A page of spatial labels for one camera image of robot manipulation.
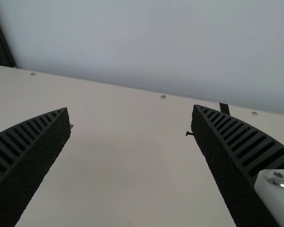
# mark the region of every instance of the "small black pin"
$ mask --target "small black pin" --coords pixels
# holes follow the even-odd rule
[[[191,132],[189,132],[189,131],[187,131],[187,132],[186,132],[186,136],[188,136],[188,135],[192,135],[192,136],[193,136],[194,134],[191,133]]]

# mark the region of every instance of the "screw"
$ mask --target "screw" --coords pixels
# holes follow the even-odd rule
[[[268,170],[263,174],[264,178],[271,184],[284,188],[284,175],[275,170]]]
[[[283,179],[282,173],[274,172],[273,175],[274,175],[275,177],[277,177],[277,178]]]

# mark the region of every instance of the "black foam pad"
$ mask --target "black foam pad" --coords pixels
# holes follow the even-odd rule
[[[0,227],[16,225],[70,134],[67,108],[0,133]]]
[[[254,190],[263,169],[284,169],[284,145],[253,126],[195,105],[191,129],[238,227],[278,227]]]

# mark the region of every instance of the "white backdrop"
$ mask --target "white backdrop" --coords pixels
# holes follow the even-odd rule
[[[0,0],[0,23],[22,69],[284,113],[284,0]]]

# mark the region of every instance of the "slotted rubber grip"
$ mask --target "slotted rubber grip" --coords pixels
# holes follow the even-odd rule
[[[195,105],[191,129],[238,227],[278,227],[254,190],[263,169],[284,169],[284,145],[255,127]]]
[[[0,132],[0,227],[16,225],[70,134],[67,108]]]

